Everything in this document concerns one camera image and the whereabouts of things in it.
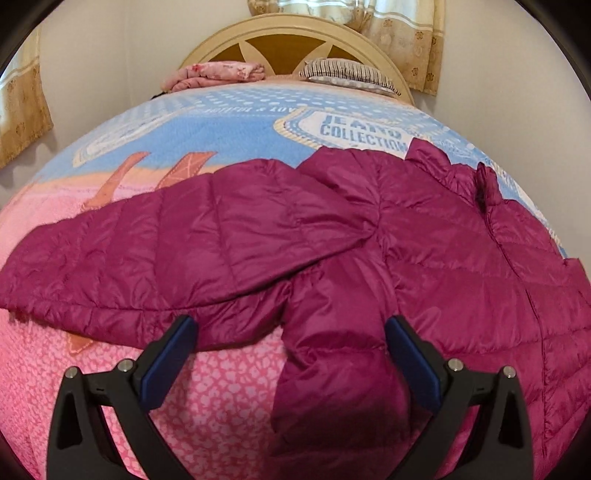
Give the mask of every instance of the wooden headboard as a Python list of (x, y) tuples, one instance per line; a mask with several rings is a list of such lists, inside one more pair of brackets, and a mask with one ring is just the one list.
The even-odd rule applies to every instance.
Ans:
[(414, 104), (406, 81), (374, 43), (348, 27), (308, 15), (267, 14), (226, 27), (201, 43), (182, 67), (211, 60), (253, 61), (269, 75), (299, 72), (307, 60), (340, 58), (376, 67)]

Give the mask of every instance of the blue gripper pad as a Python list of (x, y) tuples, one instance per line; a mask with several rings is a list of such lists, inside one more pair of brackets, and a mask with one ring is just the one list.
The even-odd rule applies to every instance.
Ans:
[(197, 322), (185, 315), (179, 317), (158, 342), (148, 345), (140, 357), (148, 362), (148, 368), (141, 372), (138, 391), (144, 411), (162, 406), (183, 364), (195, 350), (198, 332)]
[(390, 357), (398, 365), (416, 402), (430, 412), (437, 413), (441, 408), (443, 393), (437, 374), (416, 341), (400, 325), (396, 317), (386, 322), (386, 341)]

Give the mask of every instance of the floral curtain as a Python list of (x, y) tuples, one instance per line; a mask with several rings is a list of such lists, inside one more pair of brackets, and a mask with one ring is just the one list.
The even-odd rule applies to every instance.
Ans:
[(347, 25), (392, 59), (410, 88), (437, 94), (445, 0), (247, 0), (252, 15), (314, 15)]
[(39, 74), (40, 29), (0, 77), (0, 168), (53, 128)]

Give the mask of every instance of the pink folded blanket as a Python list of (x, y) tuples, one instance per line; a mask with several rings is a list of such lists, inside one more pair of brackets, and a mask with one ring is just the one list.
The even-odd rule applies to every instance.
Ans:
[(211, 87), (265, 79), (260, 63), (242, 61), (208, 61), (183, 67), (162, 82), (163, 92), (179, 92), (189, 88)]

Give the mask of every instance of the striped pillow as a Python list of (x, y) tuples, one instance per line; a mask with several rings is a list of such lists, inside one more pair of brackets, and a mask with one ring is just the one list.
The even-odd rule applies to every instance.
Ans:
[(338, 77), (310, 77), (308, 82), (363, 90), (364, 92), (377, 93), (378, 95), (386, 95), (392, 98), (398, 98), (400, 96), (400, 92), (396, 89), (392, 90), (389, 88), (380, 87), (380, 85), (376, 85), (375, 83), (360, 82), (358, 80), (340, 79)]
[(337, 77), (346, 80), (373, 83), (389, 90), (396, 90), (392, 80), (383, 75), (378, 69), (353, 60), (310, 60), (306, 62), (306, 65), (300, 72), (300, 76), (306, 79), (310, 77)]

